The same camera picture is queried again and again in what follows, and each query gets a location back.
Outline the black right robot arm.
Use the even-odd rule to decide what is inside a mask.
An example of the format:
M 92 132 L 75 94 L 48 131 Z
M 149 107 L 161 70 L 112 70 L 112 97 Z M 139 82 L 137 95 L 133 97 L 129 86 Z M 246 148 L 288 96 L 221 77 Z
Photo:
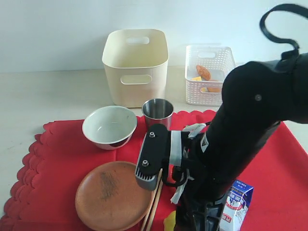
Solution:
M 279 60 L 250 61 L 233 69 L 222 86 L 222 104 L 207 130 L 184 139 L 182 163 L 173 168 L 181 189 L 176 208 L 177 231 L 217 231 L 228 192 L 281 122 L 308 121 L 308 55 L 298 43 L 259 27 L 290 51 Z

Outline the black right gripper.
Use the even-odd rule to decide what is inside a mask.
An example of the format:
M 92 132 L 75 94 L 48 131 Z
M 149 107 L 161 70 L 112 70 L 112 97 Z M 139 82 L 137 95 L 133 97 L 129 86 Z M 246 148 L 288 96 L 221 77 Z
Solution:
M 219 137 L 181 140 L 180 166 L 173 168 L 173 186 L 180 193 L 176 231 L 218 231 L 226 203 L 228 141 Z

